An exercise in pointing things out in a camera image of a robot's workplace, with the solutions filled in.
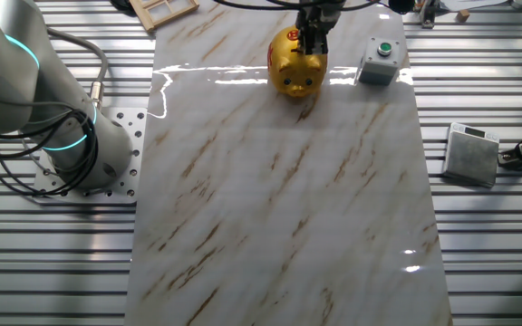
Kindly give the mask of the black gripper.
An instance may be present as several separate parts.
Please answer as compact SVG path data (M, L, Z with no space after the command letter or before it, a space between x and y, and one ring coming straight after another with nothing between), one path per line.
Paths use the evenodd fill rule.
M328 54L327 33L337 24L343 9L343 0L300 0L295 27L298 29L298 51L313 54Z

